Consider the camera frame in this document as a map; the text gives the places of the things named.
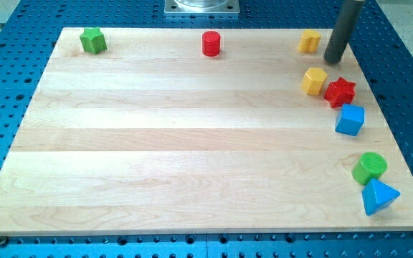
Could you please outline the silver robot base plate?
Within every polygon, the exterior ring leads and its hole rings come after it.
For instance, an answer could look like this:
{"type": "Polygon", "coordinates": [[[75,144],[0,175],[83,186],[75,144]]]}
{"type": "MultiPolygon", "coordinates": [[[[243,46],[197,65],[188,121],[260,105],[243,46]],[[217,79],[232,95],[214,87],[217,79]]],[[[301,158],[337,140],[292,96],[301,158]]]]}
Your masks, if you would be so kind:
{"type": "Polygon", "coordinates": [[[238,0],[165,0],[165,14],[238,14],[238,0]]]}

